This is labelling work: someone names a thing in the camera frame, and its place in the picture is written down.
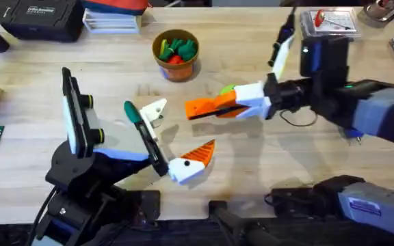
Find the red item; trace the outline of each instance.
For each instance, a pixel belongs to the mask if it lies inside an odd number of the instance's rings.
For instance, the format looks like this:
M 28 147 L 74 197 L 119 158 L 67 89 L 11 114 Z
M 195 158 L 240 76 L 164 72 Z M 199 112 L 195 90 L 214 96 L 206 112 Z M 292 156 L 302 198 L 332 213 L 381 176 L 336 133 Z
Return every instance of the red item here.
M 323 10 L 317 11 L 317 14 L 315 15 L 315 18 L 314 18 L 314 26 L 320 27 L 320 25 L 324 21 L 325 21 L 325 13 L 323 13 Z
M 142 15 L 148 7 L 148 0 L 82 0 L 83 6 L 104 13 Z
M 183 60 L 180 56 L 178 55 L 173 55 L 169 60 L 168 60 L 169 64 L 182 64 Z

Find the plastic container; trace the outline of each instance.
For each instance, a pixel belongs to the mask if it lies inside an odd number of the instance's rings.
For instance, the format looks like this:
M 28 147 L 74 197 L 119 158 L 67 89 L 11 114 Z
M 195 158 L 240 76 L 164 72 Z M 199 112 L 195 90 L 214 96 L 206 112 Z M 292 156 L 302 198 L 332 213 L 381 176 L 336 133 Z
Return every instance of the plastic container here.
M 173 39 L 175 38 L 183 39 L 184 41 L 193 40 L 196 45 L 196 55 L 189 61 L 182 64 L 168 64 L 164 61 L 161 61 L 158 57 L 161 52 L 162 40 L 166 39 L 168 43 L 171 44 Z M 155 38 L 155 41 L 152 45 L 152 50 L 153 56 L 155 57 L 155 60 L 159 64 L 159 67 L 161 69 L 161 73 L 166 79 L 174 82 L 179 82 L 186 81 L 188 78 L 191 77 L 194 69 L 194 63 L 196 62 L 198 57 L 199 44 L 197 38 L 194 37 L 194 35 L 192 35 L 190 32 L 181 29 L 172 29 L 165 31 Z
M 325 19 L 320 27 L 314 25 L 315 15 L 319 10 L 325 14 Z M 312 8 L 300 13 L 300 25 L 304 38 L 327 35 L 347 36 L 357 38 L 361 36 L 358 20 L 354 8 Z

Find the green toy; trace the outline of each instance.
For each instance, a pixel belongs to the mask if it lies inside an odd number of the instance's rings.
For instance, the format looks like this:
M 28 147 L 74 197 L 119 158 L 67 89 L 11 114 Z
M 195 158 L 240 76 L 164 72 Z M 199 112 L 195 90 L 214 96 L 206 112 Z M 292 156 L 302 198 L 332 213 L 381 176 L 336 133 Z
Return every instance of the green toy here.
M 235 85 L 226 85 L 225 87 L 223 87 L 222 91 L 220 92 L 220 95 L 223 95 L 226 92 L 230 92 L 231 90 L 234 90 L 233 88 L 235 88 Z
M 191 60 L 197 53 L 194 41 L 188 40 L 186 44 L 179 47 L 177 53 L 182 57 L 184 62 Z
M 159 59 L 167 62 L 173 55 L 174 52 L 180 47 L 182 46 L 184 43 L 183 40 L 180 39 L 173 39 L 172 44 L 168 45 L 168 43 L 165 44 L 165 49 L 163 50 L 163 53 L 159 56 Z

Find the red toy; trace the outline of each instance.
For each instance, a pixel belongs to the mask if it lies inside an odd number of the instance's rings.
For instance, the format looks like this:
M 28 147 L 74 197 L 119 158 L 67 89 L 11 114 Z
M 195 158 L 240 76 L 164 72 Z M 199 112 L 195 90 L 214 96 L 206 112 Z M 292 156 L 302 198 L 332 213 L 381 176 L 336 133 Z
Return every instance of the red toy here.
M 319 10 L 314 18 L 314 26 L 320 27 L 320 25 L 325 21 L 325 13 L 323 10 Z
M 182 64 L 183 60 L 180 56 L 178 55 L 173 55 L 169 60 L 168 60 L 169 64 Z

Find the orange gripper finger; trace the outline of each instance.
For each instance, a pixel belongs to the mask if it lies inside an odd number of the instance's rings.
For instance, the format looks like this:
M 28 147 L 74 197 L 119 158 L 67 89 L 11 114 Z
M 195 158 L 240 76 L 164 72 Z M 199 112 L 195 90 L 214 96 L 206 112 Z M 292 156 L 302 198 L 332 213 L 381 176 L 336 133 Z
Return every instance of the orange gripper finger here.
M 230 111 L 228 113 L 222 114 L 222 115 L 217 115 L 218 118 L 234 118 L 240 113 L 243 113 L 245 110 L 247 110 L 247 107 L 244 107 L 242 109 L 236 109 L 234 111 Z
M 235 90 L 231 90 L 229 92 L 223 93 L 219 96 L 217 96 L 213 100 L 213 104 L 216 109 L 221 109 L 224 107 L 232 107 L 237 104 L 237 93 Z
M 213 99 L 210 98 L 199 98 L 185 102 L 185 112 L 188 120 L 198 115 L 211 113 L 213 111 L 217 111 L 217 109 L 213 104 Z
M 213 150 L 215 149 L 215 140 L 211 140 L 202 146 L 192 150 L 181 156 L 183 159 L 189 159 L 193 161 L 201 161 L 205 164 L 205 167 L 208 166 L 209 162 L 212 159 Z

